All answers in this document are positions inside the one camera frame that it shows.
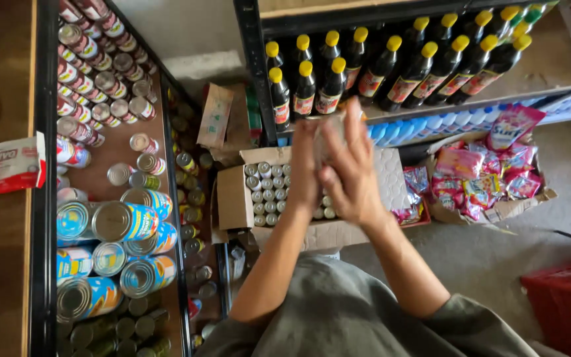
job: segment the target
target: open cardboard box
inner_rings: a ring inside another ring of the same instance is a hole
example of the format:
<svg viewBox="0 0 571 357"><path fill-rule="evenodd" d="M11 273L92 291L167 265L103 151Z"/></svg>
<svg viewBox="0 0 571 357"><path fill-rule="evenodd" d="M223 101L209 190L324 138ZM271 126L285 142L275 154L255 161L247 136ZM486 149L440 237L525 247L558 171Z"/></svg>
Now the open cardboard box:
<svg viewBox="0 0 571 357"><path fill-rule="evenodd" d="M436 152L445 144L456 142L458 140L463 140L464 142L473 142L478 139L482 139L486 136L485 132L479 133L466 133L466 134L459 134L454 135L452 137L448 137L446 139L440 140L434 144L432 144L427 153L429 157L426 159L425 165L426 169L429 174L429 181L431 181L433 172L435 171L435 164L437 162L437 158L435 156ZM534 145L532 142L532 135L524 135L522 138L519 139L519 143L524 143L526 145ZM439 221L446 222L446 223L456 223L456 224L491 224L500 222L506 218L514 217L516 215L520 215L523 212L529 210L532 207L536 207L543 202L549 201L550 199L557 198L558 194L548 187L548 183L546 181L543 172L539 168L539 159L537 157L538 153L535 154L534 160L532 162L535 170L533 171L541 178L541 187L537 194L533 198L528 199L520 199L516 201L504 201L504 202L497 202L495 205L483 212L483 215L480 216L480 220L475 221L470 217L464 216L460 213L459 210L448 210L445 208L437 197L433 198L432 203L428 202L429 212L431 216Z"/></svg>

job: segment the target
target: dark bottle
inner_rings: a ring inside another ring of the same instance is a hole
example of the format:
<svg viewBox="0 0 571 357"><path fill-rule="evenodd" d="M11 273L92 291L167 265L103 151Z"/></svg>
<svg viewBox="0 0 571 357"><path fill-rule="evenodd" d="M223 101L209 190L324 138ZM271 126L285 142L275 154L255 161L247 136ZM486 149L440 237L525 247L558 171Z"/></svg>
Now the dark bottle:
<svg viewBox="0 0 571 357"><path fill-rule="evenodd" d="M277 131L282 132L290 125L290 89L284 81L283 73L279 68L272 68L268 73L270 93L272 94L272 110L275 115Z"/></svg>
<svg viewBox="0 0 571 357"><path fill-rule="evenodd" d="M296 49L292 52L292 62L299 65L302 61L312 61L312 50L310 49L310 37L299 35L296 38Z"/></svg>
<svg viewBox="0 0 571 357"><path fill-rule="evenodd" d="M271 41L266 44L266 55L268 55L268 68L279 68L284 64L284 57L279 52L279 44Z"/></svg>
<svg viewBox="0 0 571 357"><path fill-rule="evenodd" d="M293 96L292 108L294 118L305 118L312 113L314 106L314 94L317 91L317 82L312 72L312 62L302 61L299 64L299 79L296 84L296 92Z"/></svg>
<svg viewBox="0 0 571 357"><path fill-rule="evenodd" d="M433 55L438 50L435 42L427 42L422 51L411 59L393 84L392 90L380 101L382 110L392 112L400 108L408 95L427 77L433 66Z"/></svg>
<svg viewBox="0 0 571 357"><path fill-rule="evenodd" d="M411 59L420 51L424 45L424 29L428 24L428 17L418 17L413 21L413 26L407 28L402 36L402 58Z"/></svg>
<svg viewBox="0 0 571 357"><path fill-rule="evenodd" d="M519 6L506 6L493 18L484 28L484 36L495 35L500 41L506 36L510 29L510 20L519 13Z"/></svg>
<svg viewBox="0 0 571 357"><path fill-rule="evenodd" d="M347 76L347 84L345 85L345 91L343 96L347 97L350 88L356 82L356 77L358 77L361 71L361 66L365 60L365 40L367 39L366 27L359 27L354 31L354 37L350 41L347 50L343 52L343 58L345 59L345 76Z"/></svg>
<svg viewBox="0 0 571 357"><path fill-rule="evenodd" d="M359 100L361 105L369 106L385 79L398 63L398 49L402 44L400 36L389 37L387 48L363 74L359 81Z"/></svg>
<svg viewBox="0 0 571 357"><path fill-rule="evenodd" d="M347 76L345 76L345 59L338 57L325 74L325 83L317 93L314 109L319 114L330 114L336 110L338 101L345 90Z"/></svg>
<svg viewBox="0 0 571 357"><path fill-rule="evenodd" d="M471 48L478 45L483 38L484 26L492 19L492 13L484 10L477 14L475 20L464 25L464 35L471 40Z"/></svg>
<svg viewBox="0 0 571 357"><path fill-rule="evenodd" d="M457 69L460 61L462 61L462 51L468 46L468 43L468 37L460 35L453 41L448 51L437 56L429 75L402 103L402 107L415 108L422 105L424 100L433 93L433 90Z"/></svg>
<svg viewBox="0 0 571 357"><path fill-rule="evenodd" d="M488 35L481 40L479 46L471 48L463 58L459 67L439 86L424 102L428 105L438 105L446 101L453 93L463 86L475 74L486 66L490 59L490 52L497 45L497 37Z"/></svg>
<svg viewBox="0 0 571 357"><path fill-rule="evenodd" d="M462 104L473 95L481 92L489 84L495 82L499 77L502 77L504 73L513 68L519 61L521 52L524 51L531 42L532 38L530 38L530 36L523 35L512 44L503 45L495 49L486 67L447 99L447 103L454 105Z"/></svg>
<svg viewBox="0 0 571 357"><path fill-rule="evenodd" d="M341 48L338 46L338 32L331 30L325 36L325 44L321 47L321 58L319 63L314 66L317 71L316 75L322 77L326 70L332 66L334 59L340 57Z"/></svg>
<svg viewBox="0 0 571 357"><path fill-rule="evenodd" d="M442 16L442 20L437 26L434 26L427 36L427 40L433 41L438 45L438 48L448 48L451 38L451 27L457 21L456 13L447 13Z"/></svg>

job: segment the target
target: can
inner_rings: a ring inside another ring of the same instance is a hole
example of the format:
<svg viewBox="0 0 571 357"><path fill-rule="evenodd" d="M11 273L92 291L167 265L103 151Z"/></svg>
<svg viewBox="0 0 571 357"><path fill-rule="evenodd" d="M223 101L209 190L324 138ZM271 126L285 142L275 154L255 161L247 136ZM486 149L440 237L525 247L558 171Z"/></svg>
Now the can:
<svg viewBox="0 0 571 357"><path fill-rule="evenodd" d="M332 198L330 196L323 196L321 203L324 207L331 207L332 206Z"/></svg>
<svg viewBox="0 0 571 357"><path fill-rule="evenodd" d="M200 172L199 167L195 164L193 157L191 157L191 154L188 152L182 152L180 155L178 155L175 158L175 162L178 163L179 167L181 167L182 170L188 172L191 175L197 176L197 174Z"/></svg>
<svg viewBox="0 0 571 357"><path fill-rule="evenodd" d="M92 231L107 243L148 239L159 224L153 208L119 201L103 203L91 219Z"/></svg>
<svg viewBox="0 0 571 357"><path fill-rule="evenodd" d="M149 345L149 347L141 348L137 357L164 357L169 355L170 350L171 340L161 337Z"/></svg>
<svg viewBox="0 0 571 357"><path fill-rule="evenodd" d="M273 214L277 211L277 204L274 201L266 202L263 207L269 214Z"/></svg>
<svg viewBox="0 0 571 357"><path fill-rule="evenodd" d="M276 225L277 221L278 221L277 215L275 215L275 214L266 215L266 224L267 225Z"/></svg>
<svg viewBox="0 0 571 357"><path fill-rule="evenodd" d="M264 225L266 225L266 216L264 215L254 216L255 227L263 227Z"/></svg>
<svg viewBox="0 0 571 357"><path fill-rule="evenodd" d="M155 95L154 90L152 90L151 84L144 79L140 79L133 84L131 93L133 93L134 97L144 97L151 103L158 101L158 97Z"/></svg>
<svg viewBox="0 0 571 357"><path fill-rule="evenodd" d="M272 185L275 189L282 189L284 188L284 178L283 177L273 177L272 178Z"/></svg>
<svg viewBox="0 0 571 357"><path fill-rule="evenodd" d="M57 322L67 323L108 314L122 301L122 291L110 278L69 279L57 288Z"/></svg>
<svg viewBox="0 0 571 357"><path fill-rule="evenodd" d="M136 161L138 169L152 175L162 175L166 169L166 162L153 154L141 154Z"/></svg>
<svg viewBox="0 0 571 357"><path fill-rule="evenodd" d="M217 294L217 284L214 281L207 281L200 287L197 295L201 300L211 298Z"/></svg>
<svg viewBox="0 0 571 357"><path fill-rule="evenodd" d="M254 205L252 205L252 212L254 212L254 214L256 215L263 215L264 212L266 212L263 203L255 203Z"/></svg>
<svg viewBox="0 0 571 357"><path fill-rule="evenodd" d="M327 219L334 219L336 218L336 212L332 207L325 207L325 209L323 210L323 216Z"/></svg>
<svg viewBox="0 0 571 357"><path fill-rule="evenodd" d="M246 176L255 176L256 178L259 178L259 171L257 169L256 164L246 165L244 167L244 173L246 174Z"/></svg>
<svg viewBox="0 0 571 357"><path fill-rule="evenodd" d="M118 322L116 323L115 333L116 337L118 337L119 340L126 340L127 338L133 336L135 332L136 332L136 321L134 321L132 318L123 317L120 320L118 320Z"/></svg>
<svg viewBox="0 0 571 357"><path fill-rule="evenodd" d="M314 210L312 216L314 217L314 219L323 219L324 217L323 207L318 207L316 210Z"/></svg>
<svg viewBox="0 0 571 357"><path fill-rule="evenodd" d="M166 287L175 276L175 262L170 257L143 257L125 266L121 289L128 297L140 298Z"/></svg>
<svg viewBox="0 0 571 357"><path fill-rule="evenodd" d="M90 65L88 65L85 61L81 60L74 52L70 51L64 45L58 44L57 48L58 55L68 61L71 65L73 65L76 69L80 70L84 74L91 74L94 71Z"/></svg>
<svg viewBox="0 0 571 357"><path fill-rule="evenodd" d="M284 189L276 189L275 190L275 199L277 201L283 201L284 199L286 199L287 194L286 191Z"/></svg>
<svg viewBox="0 0 571 357"><path fill-rule="evenodd" d="M99 147L105 142L105 137L102 134L93 130L91 126L78 122L71 116L64 116L57 120L57 133L93 147Z"/></svg>
<svg viewBox="0 0 571 357"><path fill-rule="evenodd" d="M161 222L155 235L142 241L124 242L127 253L142 257L157 255L170 251L178 242L178 230L171 223Z"/></svg>
<svg viewBox="0 0 571 357"><path fill-rule="evenodd" d="M125 33L125 25L111 10L109 10L102 19L96 21L96 23L100 25L100 28L103 29L103 32L108 37L115 38Z"/></svg>
<svg viewBox="0 0 571 357"><path fill-rule="evenodd" d="M213 164L213 160L212 160L212 155L210 155L210 153L205 152L202 155L200 155L200 166L205 169L208 170L212 167Z"/></svg>
<svg viewBox="0 0 571 357"><path fill-rule="evenodd" d="M173 210L173 201L168 194L149 189L129 189L123 194L121 201L153 208L160 221L167 219Z"/></svg>
<svg viewBox="0 0 571 357"><path fill-rule="evenodd" d="M145 297L132 298L129 303L129 313L131 316L139 317L153 311L160 305L162 295L160 292L153 292Z"/></svg>
<svg viewBox="0 0 571 357"><path fill-rule="evenodd" d="M200 234L200 226L195 223L187 223L179 230L179 236L183 241L195 238L198 234Z"/></svg>
<svg viewBox="0 0 571 357"><path fill-rule="evenodd" d="M67 176L57 175L57 192L70 187L70 179Z"/></svg>
<svg viewBox="0 0 571 357"><path fill-rule="evenodd" d="M290 166L290 164L284 164L281 167L281 170L284 176L290 176L290 174L292 173L292 166Z"/></svg>
<svg viewBox="0 0 571 357"><path fill-rule="evenodd" d="M280 214L282 214L286 210L286 204L285 203L286 203L285 201L277 202L277 211L279 211Z"/></svg>
<svg viewBox="0 0 571 357"><path fill-rule="evenodd" d="M263 178L261 180L261 188L264 190L271 190L272 189L272 179Z"/></svg>
<svg viewBox="0 0 571 357"><path fill-rule="evenodd" d="M169 311L164 308L159 308L149 312L145 316L141 316L136 321L136 335L145 339L154 335L156 331L163 329L164 324L169 321Z"/></svg>
<svg viewBox="0 0 571 357"><path fill-rule="evenodd" d="M246 185L255 192L261 191L261 182L255 176L249 176L246 179Z"/></svg>
<svg viewBox="0 0 571 357"><path fill-rule="evenodd" d="M94 78L94 84L103 92L107 93L112 99L128 100L129 91L127 90L127 86L116 79L114 74L109 71L97 74Z"/></svg>
<svg viewBox="0 0 571 357"><path fill-rule="evenodd" d="M153 104L143 97L132 98L129 102L129 110L131 114L144 121L151 121L156 115Z"/></svg>
<svg viewBox="0 0 571 357"><path fill-rule="evenodd" d="M270 164L265 161L257 164L257 170L263 179L270 178L270 175L272 174L270 171Z"/></svg>
<svg viewBox="0 0 571 357"><path fill-rule="evenodd" d="M194 223L202 220L202 209L199 207L186 207L179 209L179 222L180 224Z"/></svg>
<svg viewBox="0 0 571 357"><path fill-rule="evenodd" d="M145 75L145 71L142 67L134 62L131 56L127 53L121 53L114 57L114 68L132 82L139 81L140 79L150 81L149 76Z"/></svg>
<svg viewBox="0 0 571 357"><path fill-rule="evenodd" d="M77 324L70 335L72 347L76 350L87 348L92 342L111 334L117 322L115 316L107 315Z"/></svg>
<svg viewBox="0 0 571 357"><path fill-rule="evenodd" d="M94 272L100 276L114 276L127 263L127 253L120 243L100 243L92 254Z"/></svg>
<svg viewBox="0 0 571 357"><path fill-rule="evenodd" d="M109 183L114 186L122 186L129 182L131 174L135 173L136 169L125 163L113 164L107 170L107 179Z"/></svg>
<svg viewBox="0 0 571 357"><path fill-rule="evenodd" d="M187 190L195 190L196 188L202 189L202 184L197 180L194 175L186 175L184 180L184 188Z"/></svg>
<svg viewBox="0 0 571 357"><path fill-rule="evenodd" d="M103 0L74 0L74 2L91 20L100 20L109 12Z"/></svg>
<svg viewBox="0 0 571 357"><path fill-rule="evenodd" d="M263 202L263 196L261 195L261 191L252 191L250 193L250 199L252 199L252 202L255 203Z"/></svg>
<svg viewBox="0 0 571 357"><path fill-rule="evenodd" d="M160 150L160 145L155 139L149 137L145 133L137 133L131 136L129 140L131 150L155 154Z"/></svg>
<svg viewBox="0 0 571 357"><path fill-rule="evenodd" d="M270 168L270 173L273 177L280 177L283 175L283 169L281 168L281 165L273 165Z"/></svg>
<svg viewBox="0 0 571 357"><path fill-rule="evenodd" d="M89 196L85 191L73 187L64 187L57 191L57 206L69 201L87 202Z"/></svg>
<svg viewBox="0 0 571 357"><path fill-rule="evenodd" d="M120 120L111 115L109 105L107 103L94 105L94 107L91 109L91 118L100 123L103 123L104 125L109 126L110 128L115 128L122 123Z"/></svg>
<svg viewBox="0 0 571 357"><path fill-rule="evenodd" d="M193 189L188 193L188 203L191 206L202 206L206 202L206 196L200 189Z"/></svg>
<svg viewBox="0 0 571 357"><path fill-rule="evenodd" d="M182 170L175 170L175 184L181 186L184 184L184 180L186 179L186 172Z"/></svg>
<svg viewBox="0 0 571 357"><path fill-rule="evenodd" d="M161 181L154 175L142 171L136 171L129 178L129 185L133 188L157 190Z"/></svg>
<svg viewBox="0 0 571 357"><path fill-rule="evenodd" d="M58 116L71 116L81 123L88 123L91 120L89 108L60 94L57 94L57 114Z"/></svg>
<svg viewBox="0 0 571 357"><path fill-rule="evenodd" d="M138 118L129 111L129 104L127 101L123 99L116 100L109 108L113 116L127 124L133 124L138 121Z"/></svg>
<svg viewBox="0 0 571 357"><path fill-rule="evenodd" d="M89 276L93 266L91 252L90 247L57 249L57 286L68 279Z"/></svg>
<svg viewBox="0 0 571 357"><path fill-rule="evenodd" d="M272 190L266 190L266 191L263 191L262 196L263 196L264 200L266 200L266 201L274 201L275 192Z"/></svg>
<svg viewBox="0 0 571 357"><path fill-rule="evenodd" d="M186 256L193 256L204 249L204 241L199 238L191 238L184 243Z"/></svg>
<svg viewBox="0 0 571 357"><path fill-rule="evenodd" d="M87 241L93 238L89 230L90 204L66 202L57 208L57 238L63 241Z"/></svg>

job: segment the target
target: sleeve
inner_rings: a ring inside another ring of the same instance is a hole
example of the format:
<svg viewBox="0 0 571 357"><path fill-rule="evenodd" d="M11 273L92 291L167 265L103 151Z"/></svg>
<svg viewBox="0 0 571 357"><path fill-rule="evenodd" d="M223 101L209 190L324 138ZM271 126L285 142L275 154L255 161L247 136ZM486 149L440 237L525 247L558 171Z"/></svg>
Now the sleeve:
<svg viewBox="0 0 571 357"><path fill-rule="evenodd" d="M468 356L538 357L498 315L464 296L452 296L424 324Z"/></svg>
<svg viewBox="0 0 571 357"><path fill-rule="evenodd" d="M195 357L250 357L264 328L228 318L218 323Z"/></svg>

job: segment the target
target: gray shirt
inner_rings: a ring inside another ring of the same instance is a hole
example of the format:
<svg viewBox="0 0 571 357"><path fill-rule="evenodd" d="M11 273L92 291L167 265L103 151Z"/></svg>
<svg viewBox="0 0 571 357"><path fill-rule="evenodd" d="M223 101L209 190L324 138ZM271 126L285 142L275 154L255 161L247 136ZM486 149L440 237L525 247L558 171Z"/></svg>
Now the gray shirt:
<svg viewBox="0 0 571 357"><path fill-rule="evenodd" d="M227 319L198 357L537 354L488 308L455 295L430 318L404 312L380 280L340 260L301 257L267 327Z"/></svg>

